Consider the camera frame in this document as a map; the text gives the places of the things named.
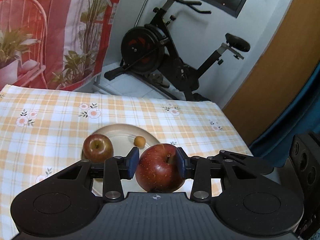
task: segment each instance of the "crosshair marking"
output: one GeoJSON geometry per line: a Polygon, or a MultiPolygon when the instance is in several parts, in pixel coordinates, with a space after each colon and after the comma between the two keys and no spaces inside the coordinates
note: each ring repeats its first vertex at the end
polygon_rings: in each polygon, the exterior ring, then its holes
{"type": "Polygon", "coordinates": [[[152,196],[152,198],[155,199],[155,200],[158,200],[158,199],[160,199],[161,197],[157,194],[157,195],[152,196]]]}

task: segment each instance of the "plaid tablecloth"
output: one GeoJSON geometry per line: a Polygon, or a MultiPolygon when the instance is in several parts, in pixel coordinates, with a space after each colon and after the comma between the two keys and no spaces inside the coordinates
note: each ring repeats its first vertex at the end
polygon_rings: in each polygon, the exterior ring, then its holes
{"type": "MultiPolygon", "coordinates": [[[[0,239],[17,229],[10,216],[14,197],[80,159],[84,139],[111,123],[139,126],[162,143],[207,157],[219,150],[251,154],[212,102],[129,98],[39,90],[7,85],[0,93],[0,239]]],[[[184,190],[191,189],[186,183],[184,190]]],[[[213,180],[212,193],[221,192],[213,180]]]]}

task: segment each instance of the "metal pole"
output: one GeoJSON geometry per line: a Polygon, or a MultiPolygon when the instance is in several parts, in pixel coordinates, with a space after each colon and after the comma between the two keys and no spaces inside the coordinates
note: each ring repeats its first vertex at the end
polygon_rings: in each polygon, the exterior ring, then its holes
{"type": "Polygon", "coordinates": [[[136,20],[136,23],[135,23],[134,27],[137,27],[137,26],[138,26],[138,23],[139,23],[139,21],[140,21],[141,15],[143,14],[144,8],[145,8],[146,5],[147,5],[147,2],[148,2],[148,0],[144,0],[144,3],[143,3],[143,5],[142,5],[142,7],[141,7],[141,10],[140,10],[140,12],[139,12],[139,15],[138,15],[138,18],[137,18],[137,20],[136,20]]]}

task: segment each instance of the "silver screw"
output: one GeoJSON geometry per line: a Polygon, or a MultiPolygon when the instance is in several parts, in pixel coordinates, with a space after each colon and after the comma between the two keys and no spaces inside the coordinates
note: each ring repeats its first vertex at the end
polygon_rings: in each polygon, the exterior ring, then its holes
{"type": "Polygon", "coordinates": [[[195,193],[193,193],[193,196],[197,199],[205,199],[207,197],[209,197],[209,193],[206,191],[196,191],[195,193]]]}
{"type": "Polygon", "coordinates": [[[120,198],[121,197],[121,193],[118,192],[118,191],[108,191],[106,194],[105,194],[106,198],[108,199],[117,199],[117,198],[120,198]]]}

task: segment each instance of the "chair backrest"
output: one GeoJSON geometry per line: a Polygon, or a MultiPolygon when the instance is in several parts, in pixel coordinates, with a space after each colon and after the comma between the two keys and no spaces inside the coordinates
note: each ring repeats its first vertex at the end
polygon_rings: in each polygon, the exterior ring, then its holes
{"type": "Polygon", "coordinates": [[[45,65],[47,38],[47,17],[37,0],[0,0],[0,30],[22,28],[40,43],[30,46],[30,52],[22,56],[22,61],[35,60],[45,65]]]}

